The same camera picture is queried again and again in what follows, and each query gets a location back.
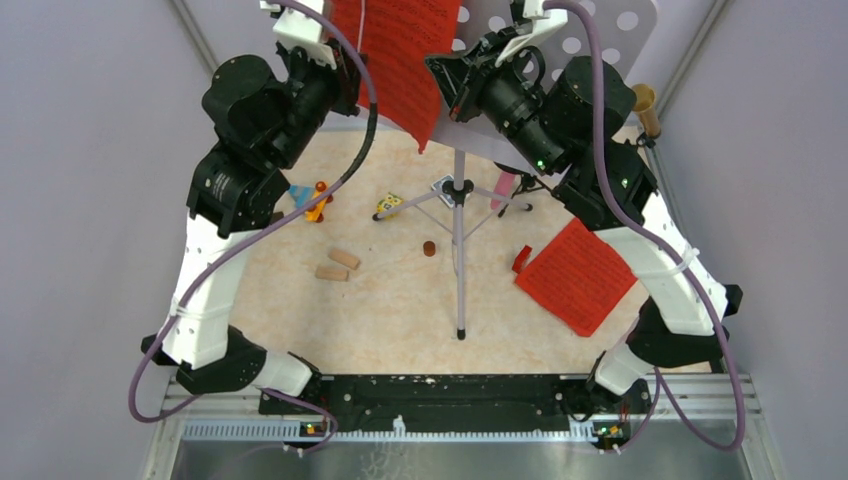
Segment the red sheet music page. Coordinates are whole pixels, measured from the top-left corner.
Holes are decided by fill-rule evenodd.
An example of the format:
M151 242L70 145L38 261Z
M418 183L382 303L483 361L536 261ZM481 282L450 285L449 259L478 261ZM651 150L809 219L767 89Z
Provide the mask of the red sheet music page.
M442 109L425 58L452 51L460 1L333 1L331 20L367 57L379 114L422 153Z
M575 334L590 337L636 278L609 245L574 219L531 254L514 283Z

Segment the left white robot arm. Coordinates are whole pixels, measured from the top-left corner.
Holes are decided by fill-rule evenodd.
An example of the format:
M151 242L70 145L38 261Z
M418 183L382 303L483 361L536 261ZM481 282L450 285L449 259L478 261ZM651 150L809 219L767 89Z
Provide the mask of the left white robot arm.
M202 96L216 142L192 175L186 251L166 323L141 345L150 362L173 366L195 395L246 387L282 392L297 413L319 404L315 368L291 353L272 353L231 323L250 248L276 220L294 167L332 112L358 113L361 74L339 41L332 65L302 47L279 46L288 75L245 54L221 64Z

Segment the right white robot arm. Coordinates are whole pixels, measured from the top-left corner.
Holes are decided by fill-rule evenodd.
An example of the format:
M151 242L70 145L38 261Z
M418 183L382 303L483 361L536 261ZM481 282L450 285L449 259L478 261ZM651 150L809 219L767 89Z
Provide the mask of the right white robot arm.
M657 367L722 358L722 322L738 311L742 291L708 273L637 146L615 140L637 101L619 72L599 55L577 56L544 88L523 73L542 59L537 47L500 60L517 36L514 28L490 33L469 50L428 55L425 65L451 120L487 118L536 172L558 175L552 196L646 289L635 326L601 354L585 384L583 408L612 412Z

